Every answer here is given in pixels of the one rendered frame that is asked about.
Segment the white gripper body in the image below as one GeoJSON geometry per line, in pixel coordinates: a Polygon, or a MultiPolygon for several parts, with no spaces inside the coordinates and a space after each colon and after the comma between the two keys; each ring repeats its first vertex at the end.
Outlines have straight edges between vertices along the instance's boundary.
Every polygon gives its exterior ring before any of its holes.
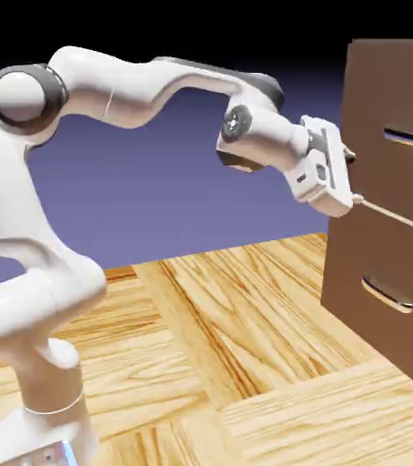
{"type": "Polygon", "coordinates": [[[313,209],[328,217],[343,217],[353,208],[353,193],[339,128],[311,116],[302,116],[300,123],[309,135],[305,162],[312,181],[312,188],[304,199],[313,209]]]}

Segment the brown drawer front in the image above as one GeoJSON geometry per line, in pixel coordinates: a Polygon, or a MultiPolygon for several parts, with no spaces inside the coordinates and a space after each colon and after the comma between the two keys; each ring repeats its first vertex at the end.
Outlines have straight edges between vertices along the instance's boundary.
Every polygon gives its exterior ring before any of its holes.
{"type": "Polygon", "coordinates": [[[413,228],[357,207],[329,223],[321,304],[413,379],[413,312],[366,292],[367,274],[413,302],[413,228]]]}
{"type": "Polygon", "coordinates": [[[413,39],[357,39],[348,46],[341,133],[356,153],[352,189],[365,207],[413,228],[413,146],[385,128],[413,133],[413,39]]]}

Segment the brown wooden cabinet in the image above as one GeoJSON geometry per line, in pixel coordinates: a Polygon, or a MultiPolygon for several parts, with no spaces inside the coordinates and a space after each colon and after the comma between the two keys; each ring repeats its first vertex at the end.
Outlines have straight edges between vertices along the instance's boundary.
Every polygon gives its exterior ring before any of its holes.
{"type": "Polygon", "coordinates": [[[363,202],[329,223],[321,302],[413,379],[413,39],[350,44],[341,133],[363,202]]]}

